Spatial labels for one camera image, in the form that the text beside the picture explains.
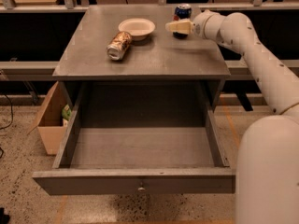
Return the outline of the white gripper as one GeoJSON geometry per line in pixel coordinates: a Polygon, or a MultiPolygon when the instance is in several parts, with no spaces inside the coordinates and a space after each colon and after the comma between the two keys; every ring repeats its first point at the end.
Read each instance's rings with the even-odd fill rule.
{"type": "Polygon", "coordinates": [[[205,10],[197,15],[193,21],[182,19],[171,21],[165,25],[168,32],[188,35],[193,32],[203,39],[221,40],[221,25],[225,17],[220,13],[205,10]]]}

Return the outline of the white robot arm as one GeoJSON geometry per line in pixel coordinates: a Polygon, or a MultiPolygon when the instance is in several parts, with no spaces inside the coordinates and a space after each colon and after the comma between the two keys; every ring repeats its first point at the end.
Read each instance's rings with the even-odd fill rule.
{"type": "Polygon", "coordinates": [[[269,108],[241,138],[235,224],[299,224],[299,77],[260,41],[242,13],[206,10],[165,29],[198,35],[241,55],[269,108]]]}

